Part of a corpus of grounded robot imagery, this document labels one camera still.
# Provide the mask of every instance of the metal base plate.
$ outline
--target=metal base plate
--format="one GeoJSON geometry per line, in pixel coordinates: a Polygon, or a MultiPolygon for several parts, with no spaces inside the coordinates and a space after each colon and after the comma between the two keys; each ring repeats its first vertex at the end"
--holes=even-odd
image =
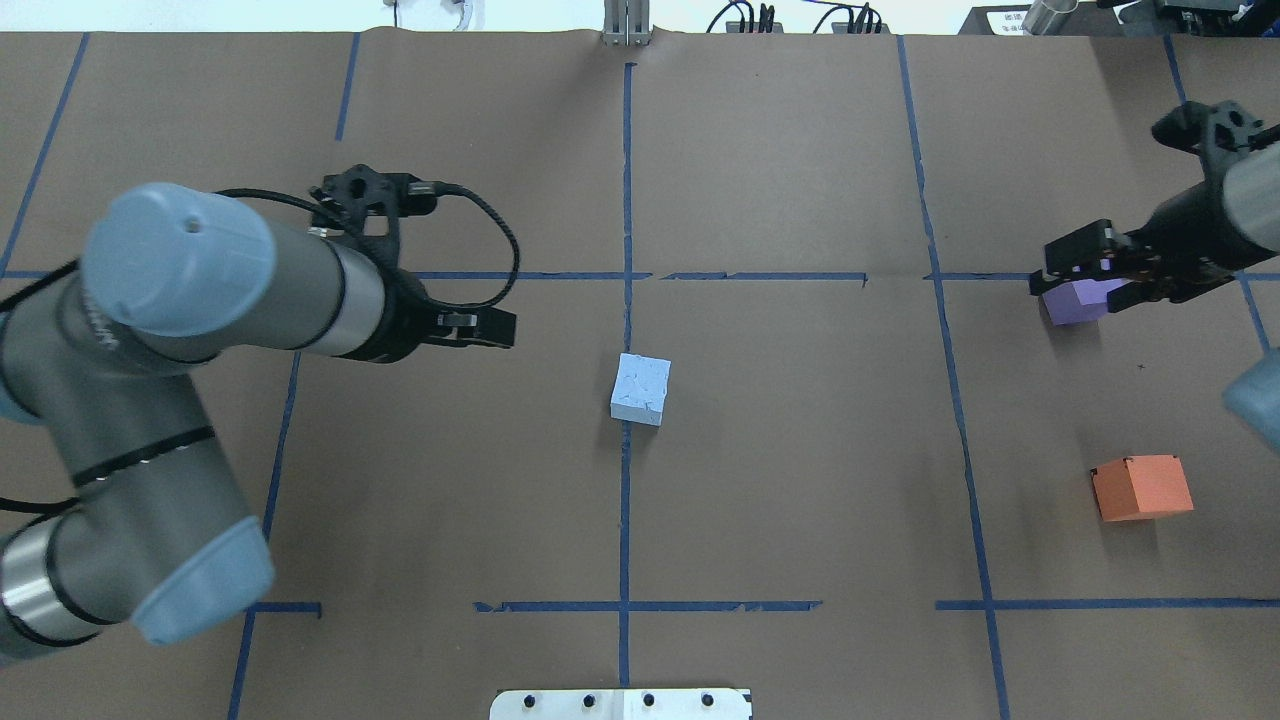
{"type": "Polygon", "coordinates": [[[751,691],[731,688],[507,691],[489,720],[751,720],[751,691]]]}

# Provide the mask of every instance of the white background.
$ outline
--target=white background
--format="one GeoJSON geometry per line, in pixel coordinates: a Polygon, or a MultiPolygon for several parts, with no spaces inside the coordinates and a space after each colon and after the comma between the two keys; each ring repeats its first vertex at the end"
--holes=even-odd
{"type": "MultiPolygon", "coordinates": [[[[603,0],[475,0],[475,4],[471,29],[600,29],[604,24],[603,0]]],[[[777,6],[777,20],[787,32],[813,31],[828,9],[804,0],[776,0],[771,5],[777,6]]],[[[723,0],[650,0],[650,19],[667,29],[704,32],[722,6],[723,0]]],[[[883,0],[873,6],[896,33],[955,35],[972,3],[883,0]]],[[[401,27],[453,29],[461,17],[460,8],[452,0],[401,0],[401,27]]],[[[737,12],[724,17],[736,19],[737,12]]],[[[836,13],[831,19],[845,18],[845,13],[836,13]]],[[[0,0],[0,31],[285,32],[361,31],[390,24],[392,9],[381,0],[0,0]]],[[[723,22],[717,24],[723,28],[723,22]]],[[[823,32],[829,32],[829,24],[823,32]]]]}

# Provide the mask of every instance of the metal clamp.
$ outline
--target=metal clamp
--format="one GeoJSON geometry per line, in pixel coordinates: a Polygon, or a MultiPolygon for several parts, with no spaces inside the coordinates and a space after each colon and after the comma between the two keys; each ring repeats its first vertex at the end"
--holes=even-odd
{"type": "Polygon", "coordinates": [[[649,45],[649,0],[604,0],[605,45],[649,45]]]}

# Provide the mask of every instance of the metal bracket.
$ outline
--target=metal bracket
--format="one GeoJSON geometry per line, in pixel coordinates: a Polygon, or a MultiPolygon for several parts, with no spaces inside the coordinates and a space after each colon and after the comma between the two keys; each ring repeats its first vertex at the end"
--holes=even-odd
{"type": "Polygon", "coordinates": [[[489,720],[751,720],[751,691],[507,691],[489,720]]]}
{"type": "Polygon", "coordinates": [[[649,45],[649,0],[604,0],[605,45],[649,45]]]}

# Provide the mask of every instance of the purple block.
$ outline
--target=purple block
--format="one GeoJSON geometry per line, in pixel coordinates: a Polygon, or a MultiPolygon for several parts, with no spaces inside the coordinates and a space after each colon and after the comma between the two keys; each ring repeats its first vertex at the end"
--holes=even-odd
{"type": "Polygon", "coordinates": [[[1055,325],[1092,323],[1107,314],[1107,293],[1129,281],[1075,281],[1041,296],[1055,325]]]}

